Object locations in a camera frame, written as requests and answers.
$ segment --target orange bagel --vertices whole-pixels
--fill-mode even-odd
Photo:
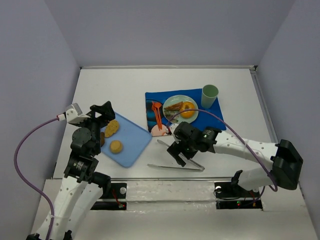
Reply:
[[[180,108],[180,112],[184,111],[184,110],[188,110],[188,109],[194,109],[196,108],[195,105],[192,102],[189,101],[185,101],[182,104],[182,107]],[[183,117],[184,119],[189,119],[191,118],[193,115],[195,114],[195,111],[185,111],[180,113],[181,117]]]

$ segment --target brown food item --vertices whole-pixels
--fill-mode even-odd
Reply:
[[[118,154],[122,151],[122,149],[124,148],[124,145],[122,144],[122,142],[120,142],[119,140],[114,140],[110,143],[110,151],[113,154]]]
[[[106,138],[110,138],[113,134],[115,134],[119,130],[119,122],[117,120],[111,120],[109,124],[106,126],[104,134]]]
[[[103,145],[105,145],[105,133],[102,131],[100,132],[100,146],[102,147]]]
[[[167,107],[165,107],[164,109],[165,109],[165,110],[168,110],[168,111],[179,111],[180,108],[182,107],[182,104],[183,104],[183,103],[184,103],[184,102],[181,101],[181,102],[175,103],[175,104],[173,104],[173,105],[167,106]]]

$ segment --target orange utensil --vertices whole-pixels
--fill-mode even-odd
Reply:
[[[157,114],[158,114],[158,119],[159,119],[159,125],[160,125],[159,130],[162,130],[162,121],[161,121],[161,114],[160,114],[161,106],[162,106],[162,104],[160,102],[156,102],[154,104],[154,107],[157,109]]]
[[[161,129],[161,125],[160,125],[161,120],[159,120],[159,116],[158,116],[157,109],[156,109],[155,105],[156,105],[155,102],[152,101],[152,107],[151,107],[151,109],[152,109],[153,112],[154,112],[156,124],[158,125],[158,129],[160,130],[160,129]]]

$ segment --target blue cloth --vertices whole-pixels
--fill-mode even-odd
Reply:
[[[148,118],[148,108],[150,108],[150,103],[152,104],[152,101],[157,101],[163,105],[168,98],[175,95],[186,95],[192,98],[198,105],[198,108],[204,110],[204,108],[201,106],[201,95],[202,95],[201,88],[189,89],[189,90],[177,90],[177,91],[164,91],[164,92],[146,92],[145,104],[146,104],[147,124],[148,124],[149,132],[151,131],[151,128],[155,124],[157,124],[154,121],[150,121],[150,119]],[[224,119],[222,116],[218,98],[214,101],[211,108],[205,109],[205,110],[215,114],[217,117],[221,118],[222,120]],[[164,116],[161,118],[161,121],[165,125],[168,123],[168,120]],[[199,115],[196,118],[196,120],[193,121],[191,125],[194,126],[195,128],[198,128],[201,131],[203,131],[206,127],[213,127],[221,130],[227,129],[222,122],[220,122],[213,116],[201,111],[199,112]]]

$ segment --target blue tray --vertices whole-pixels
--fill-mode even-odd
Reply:
[[[105,138],[105,144],[101,147],[101,152],[125,168],[131,167],[146,146],[151,141],[151,133],[127,118],[115,113],[115,119],[119,122],[119,130],[111,137]],[[110,151],[110,143],[119,140],[123,144],[123,150],[114,154]]]

